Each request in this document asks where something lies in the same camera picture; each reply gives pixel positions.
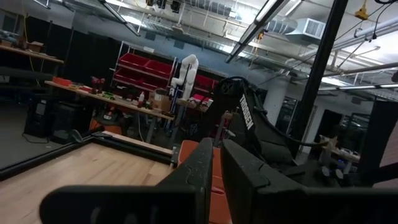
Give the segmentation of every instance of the small robot arm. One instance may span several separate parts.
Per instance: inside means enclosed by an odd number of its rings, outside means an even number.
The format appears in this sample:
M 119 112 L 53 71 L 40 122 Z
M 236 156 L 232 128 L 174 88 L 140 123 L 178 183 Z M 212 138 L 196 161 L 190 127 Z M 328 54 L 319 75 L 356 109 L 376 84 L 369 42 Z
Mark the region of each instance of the small robot arm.
M 193 54 L 184 58 L 181 62 L 180 75 L 178 78 L 173 78 L 171 82 L 170 96 L 174 96 L 177 85 L 181 86 L 185 81 L 185 88 L 182 95 L 182 99 L 187 100 L 192 92 L 195 77 L 199 67 L 199 61 Z

